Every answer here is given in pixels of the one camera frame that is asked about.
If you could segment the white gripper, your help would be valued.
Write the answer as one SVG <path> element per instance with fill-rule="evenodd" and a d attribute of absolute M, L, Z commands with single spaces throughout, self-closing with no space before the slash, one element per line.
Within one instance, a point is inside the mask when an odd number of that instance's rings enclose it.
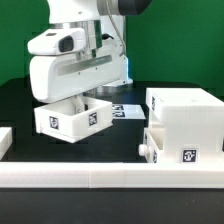
<path fill-rule="evenodd" d="M 75 54 L 35 56 L 30 63 L 33 96 L 53 103 L 117 81 L 125 74 L 127 57 L 106 46 L 96 58 L 78 61 Z M 74 97 L 76 113 L 85 111 L 80 96 Z"/>

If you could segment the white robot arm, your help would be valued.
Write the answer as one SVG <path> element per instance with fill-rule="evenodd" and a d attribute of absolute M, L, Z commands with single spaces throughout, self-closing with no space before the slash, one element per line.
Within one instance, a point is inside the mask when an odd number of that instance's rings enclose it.
<path fill-rule="evenodd" d="M 152 0 L 47 0 L 50 28 L 28 42 L 33 96 L 53 103 L 117 81 L 126 46 L 114 21 L 140 15 Z"/>

